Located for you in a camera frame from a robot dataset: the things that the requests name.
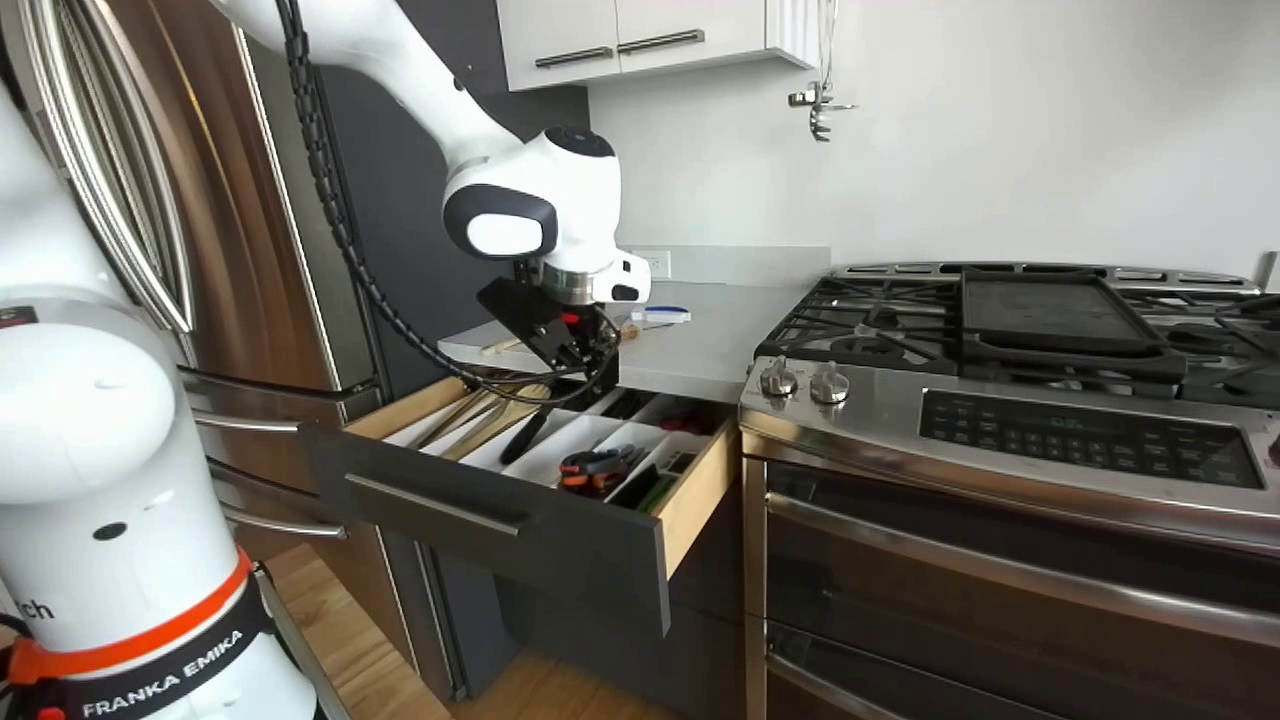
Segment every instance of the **upper cabinet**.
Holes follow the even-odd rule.
[[[824,0],[502,0],[510,86],[780,56],[815,66]]]

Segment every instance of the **white wall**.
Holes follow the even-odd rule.
[[[591,86],[624,244],[835,260],[1132,260],[1280,247],[1280,0],[840,0],[813,143],[778,59]]]

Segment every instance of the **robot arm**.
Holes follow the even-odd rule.
[[[277,0],[212,0],[254,40],[288,51]],[[562,302],[650,297],[650,262],[618,247],[621,165],[591,131],[522,143],[419,40],[398,0],[297,0],[316,65],[377,79],[441,143],[444,225],[473,256],[539,260]]]

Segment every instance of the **gas stove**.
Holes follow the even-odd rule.
[[[1280,553],[1280,297],[1241,277],[843,269],[761,338],[740,409],[819,463]]]

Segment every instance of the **oven door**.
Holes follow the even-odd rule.
[[[1280,716],[1280,565],[767,463],[771,716]]]

